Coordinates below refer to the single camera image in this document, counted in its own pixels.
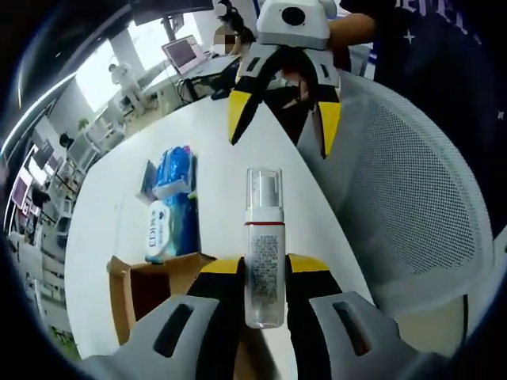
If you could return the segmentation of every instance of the person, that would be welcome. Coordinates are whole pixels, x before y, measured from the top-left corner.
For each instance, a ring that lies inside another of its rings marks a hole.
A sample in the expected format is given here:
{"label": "person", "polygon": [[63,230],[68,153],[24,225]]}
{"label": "person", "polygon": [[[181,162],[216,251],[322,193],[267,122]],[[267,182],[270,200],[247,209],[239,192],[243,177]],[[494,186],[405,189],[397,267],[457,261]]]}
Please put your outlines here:
{"label": "person", "polygon": [[144,114],[147,108],[146,98],[144,97],[139,83],[135,79],[132,68],[127,63],[121,63],[119,66],[112,63],[109,65],[112,83],[120,85],[124,95],[132,103],[132,106],[139,114]]}
{"label": "person", "polygon": [[454,143],[475,175],[497,236],[507,223],[501,146],[507,75],[493,59],[495,37],[486,29],[479,35],[480,25],[467,22],[458,1],[341,0],[351,14],[330,21],[330,49],[375,43],[375,81],[411,101]]}
{"label": "person", "polygon": [[66,132],[64,132],[60,136],[59,143],[60,143],[60,146],[62,146],[63,148],[69,150],[69,148],[74,143],[74,139],[71,139],[69,137],[69,135]]}
{"label": "person", "polygon": [[234,47],[234,32],[229,26],[220,25],[213,36],[213,51],[218,55],[230,55]]}
{"label": "person", "polygon": [[250,29],[245,28],[242,32],[235,32],[234,46],[229,55],[244,56],[253,42],[255,42],[255,36]]}

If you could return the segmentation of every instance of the chair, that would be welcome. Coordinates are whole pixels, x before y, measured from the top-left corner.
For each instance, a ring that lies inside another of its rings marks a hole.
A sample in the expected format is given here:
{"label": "chair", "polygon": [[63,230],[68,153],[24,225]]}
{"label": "chair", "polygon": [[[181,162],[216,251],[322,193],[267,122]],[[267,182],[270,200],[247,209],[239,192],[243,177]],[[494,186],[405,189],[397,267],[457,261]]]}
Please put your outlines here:
{"label": "chair", "polygon": [[78,134],[78,137],[67,151],[67,159],[70,159],[77,170],[84,174],[100,157],[100,151],[88,140],[84,131]]}
{"label": "chair", "polygon": [[92,125],[86,130],[86,137],[101,155],[105,155],[125,140],[125,131],[117,121],[114,121]]}
{"label": "chair", "polygon": [[62,199],[59,207],[59,217],[55,224],[56,244],[61,249],[67,246],[67,236],[71,227],[72,202],[68,199]]}
{"label": "chair", "polygon": [[366,66],[370,58],[370,48],[365,45],[354,45],[349,47],[350,72],[360,77],[364,76]]}
{"label": "chair", "polygon": [[326,160],[307,123],[298,150],[334,209],[377,305],[427,310],[493,270],[475,178],[444,133],[397,93],[341,73],[342,118]]}

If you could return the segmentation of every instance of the cardboard box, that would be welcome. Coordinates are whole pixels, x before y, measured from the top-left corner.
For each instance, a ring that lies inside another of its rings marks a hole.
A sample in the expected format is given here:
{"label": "cardboard box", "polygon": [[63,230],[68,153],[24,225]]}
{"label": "cardboard box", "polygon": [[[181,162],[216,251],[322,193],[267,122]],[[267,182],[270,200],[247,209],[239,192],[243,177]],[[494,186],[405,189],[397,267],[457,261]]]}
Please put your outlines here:
{"label": "cardboard box", "polygon": [[[215,258],[202,253],[174,257],[164,264],[125,264],[113,256],[108,264],[111,308],[120,344],[128,341],[135,323],[171,295],[186,294],[203,266]],[[234,378],[271,378],[274,371],[260,330],[242,332],[236,355]]]}

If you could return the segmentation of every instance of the window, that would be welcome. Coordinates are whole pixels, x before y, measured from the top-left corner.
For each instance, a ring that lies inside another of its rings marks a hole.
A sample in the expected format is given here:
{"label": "window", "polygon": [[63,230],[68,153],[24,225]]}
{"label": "window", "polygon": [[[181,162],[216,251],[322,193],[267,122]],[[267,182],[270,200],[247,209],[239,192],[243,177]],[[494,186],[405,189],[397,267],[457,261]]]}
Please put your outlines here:
{"label": "window", "polygon": [[[182,38],[192,34],[196,37],[197,43],[202,44],[202,39],[200,38],[199,29],[197,29],[193,14],[185,13],[183,15],[183,21],[184,25],[176,32],[176,38]],[[169,37],[162,24],[162,20],[148,22],[139,26],[136,26],[134,22],[132,22],[128,26],[128,32],[130,33],[144,70],[149,70],[167,59],[162,51],[162,45],[169,42]]]}
{"label": "window", "polygon": [[111,44],[106,40],[78,68],[76,81],[94,112],[104,106],[120,89],[111,82],[109,65],[118,64]]}

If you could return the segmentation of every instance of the clear bottle cap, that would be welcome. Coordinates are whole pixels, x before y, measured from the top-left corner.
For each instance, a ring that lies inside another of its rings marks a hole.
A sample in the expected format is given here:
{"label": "clear bottle cap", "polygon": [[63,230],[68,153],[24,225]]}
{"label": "clear bottle cap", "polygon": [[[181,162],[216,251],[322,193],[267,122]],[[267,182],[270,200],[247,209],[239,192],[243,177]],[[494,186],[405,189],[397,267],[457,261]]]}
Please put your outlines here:
{"label": "clear bottle cap", "polygon": [[284,208],[281,169],[248,168],[246,171],[246,209]]}

